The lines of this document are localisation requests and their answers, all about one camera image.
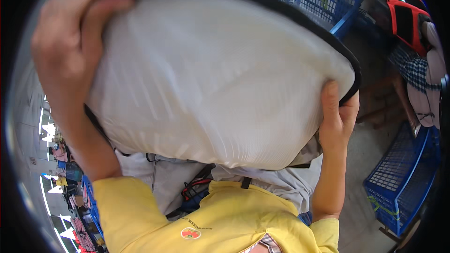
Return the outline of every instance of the hand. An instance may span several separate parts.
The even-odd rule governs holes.
[[[84,114],[83,104],[102,56],[109,18],[133,0],[48,0],[31,40],[39,80],[52,116],[65,121]]]
[[[347,145],[360,108],[358,92],[339,107],[336,81],[328,81],[322,90],[323,122],[319,128],[319,141],[324,154],[347,154]]]

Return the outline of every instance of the checkered fabric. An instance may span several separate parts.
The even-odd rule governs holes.
[[[269,253],[282,253],[280,246],[276,241],[270,236],[270,234],[264,235],[264,237],[259,241],[256,242],[254,245],[252,245],[249,249],[242,251],[242,253],[249,253],[255,246],[261,243],[262,245],[265,245],[267,249],[269,250]]]
[[[401,43],[392,51],[389,61],[398,67],[402,77],[420,92],[426,94],[426,89],[440,91],[440,84],[430,84],[427,82],[427,59],[422,58],[410,49],[406,44]]]

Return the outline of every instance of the pink shirt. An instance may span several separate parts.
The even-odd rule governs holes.
[[[57,149],[53,151],[53,156],[56,158],[56,160],[67,162],[67,155],[63,149]]]

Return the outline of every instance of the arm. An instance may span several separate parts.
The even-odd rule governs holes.
[[[133,0],[49,0],[31,42],[52,117],[91,181],[121,176],[113,150],[83,104],[102,55],[103,27],[114,13],[132,5]]]
[[[322,169],[312,196],[313,222],[339,218],[345,197],[347,145],[359,109],[358,92],[339,107],[337,82],[328,82],[322,91],[323,122],[319,140],[323,147]]]

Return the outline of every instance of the gray fabric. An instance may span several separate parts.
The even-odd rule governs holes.
[[[288,167],[307,164],[311,160],[318,158],[323,153],[322,146],[319,143],[319,130],[312,136],[311,140],[306,144],[306,146],[301,149],[294,160],[288,165]]]
[[[124,156],[115,151],[124,176],[141,179],[153,190],[159,211],[164,215],[181,206],[184,183],[190,182],[205,164],[160,156],[149,162],[144,153]]]
[[[277,171],[259,170],[248,167],[227,168],[217,165],[212,171],[215,181],[241,182],[243,177],[251,178],[251,184],[289,200],[298,213],[308,212],[310,197],[319,181],[322,155],[311,161],[309,168],[284,168]]]

